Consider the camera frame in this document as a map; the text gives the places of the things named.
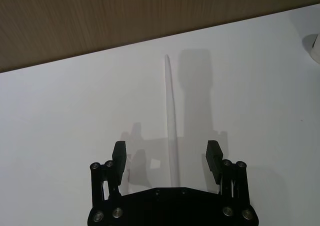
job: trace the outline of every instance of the wooden wall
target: wooden wall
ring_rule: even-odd
[[[0,72],[320,0],[0,0]]]

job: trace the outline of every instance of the white table surface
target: white table surface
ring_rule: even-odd
[[[204,154],[218,140],[247,163],[261,226],[317,225],[317,33],[320,5],[1,73],[0,225],[87,225],[89,165],[120,139],[123,194],[170,187],[165,54],[181,186],[217,190]]]

